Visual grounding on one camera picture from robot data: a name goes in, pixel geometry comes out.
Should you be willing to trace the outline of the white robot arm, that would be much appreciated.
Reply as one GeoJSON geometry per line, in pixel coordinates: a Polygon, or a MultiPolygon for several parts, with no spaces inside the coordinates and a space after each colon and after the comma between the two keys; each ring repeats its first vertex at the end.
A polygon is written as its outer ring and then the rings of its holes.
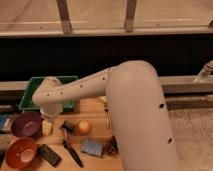
{"type": "Polygon", "coordinates": [[[162,86],[143,60],[62,84],[45,78],[32,100],[44,116],[62,112],[66,101],[105,96],[124,171],[180,171],[162,86]]]}

